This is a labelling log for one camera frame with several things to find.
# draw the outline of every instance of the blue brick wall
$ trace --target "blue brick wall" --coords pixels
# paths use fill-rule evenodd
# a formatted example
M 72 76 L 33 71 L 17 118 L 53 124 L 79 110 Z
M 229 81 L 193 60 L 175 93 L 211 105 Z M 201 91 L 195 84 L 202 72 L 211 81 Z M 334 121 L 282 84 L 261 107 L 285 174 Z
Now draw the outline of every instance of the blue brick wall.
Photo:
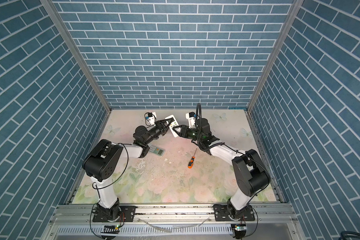
M 105 116 L 38 0 L 0 0 L 0 240 L 41 237 Z
M 360 1 L 305 0 L 253 108 L 308 239 L 360 232 Z
M 112 108 L 245 108 L 291 2 L 54 1 Z

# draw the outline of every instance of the black and orange handle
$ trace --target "black and orange handle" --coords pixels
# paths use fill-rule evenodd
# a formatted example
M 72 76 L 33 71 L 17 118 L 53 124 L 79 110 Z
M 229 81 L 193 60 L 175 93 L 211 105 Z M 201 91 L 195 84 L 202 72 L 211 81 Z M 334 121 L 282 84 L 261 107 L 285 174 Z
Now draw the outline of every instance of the black and orange handle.
M 189 161 L 189 163 L 188 163 L 188 168 L 192 168 L 192 166 L 193 166 L 193 161 L 195 160 L 195 156 L 193 156 L 192 158 L 191 158 L 191 161 Z

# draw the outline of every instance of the floral pattern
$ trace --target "floral pattern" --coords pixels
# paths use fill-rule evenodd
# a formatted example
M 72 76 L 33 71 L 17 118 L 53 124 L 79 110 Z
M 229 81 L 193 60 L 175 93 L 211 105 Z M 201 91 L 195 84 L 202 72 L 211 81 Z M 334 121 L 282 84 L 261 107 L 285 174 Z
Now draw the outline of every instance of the floral pattern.
M 113 111 L 108 120 L 102 138 L 112 142 L 132 142 L 132 132 L 139 124 L 144 124 L 144 110 Z M 189 110 L 176 110 L 175 115 L 179 124 L 187 124 L 181 117 Z M 112 115 L 133 115 L 128 119 L 117 118 Z M 173 110 L 156 111 L 160 118 L 173 114 Z M 203 110 L 203 117 L 210 119 L 209 123 L 216 137 L 240 149 L 255 149 L 256 144 L 251 137 L 250 128 L 244 111 L 238 110 Z M 123 126 L 114 129 L 112 126 Z M 123 203 L 160 203 L 160 202 L 225 202 L 237 190 L 233 167 L 218 157 L 210 156 L 198 150 L 195 163 L 191 169 L 187 167 L 196 146 L 189 139 L 174 136 L 168 132 L 152 142 L 166 150 L 162 157 L 148 153 L 144 158 L 129 159 L 127 169 L 113 190 Z M 125 168 L 126 158 L 120 158 L 115 168 L 112 180 L 116 180 Z M 73 204 L 90 204 L 98 200 L 97 192 L 91 186 L 90 178 L 85 175 L 73 199 Z M 252 201 L 275 201 L 271 186 L 260 192 Z

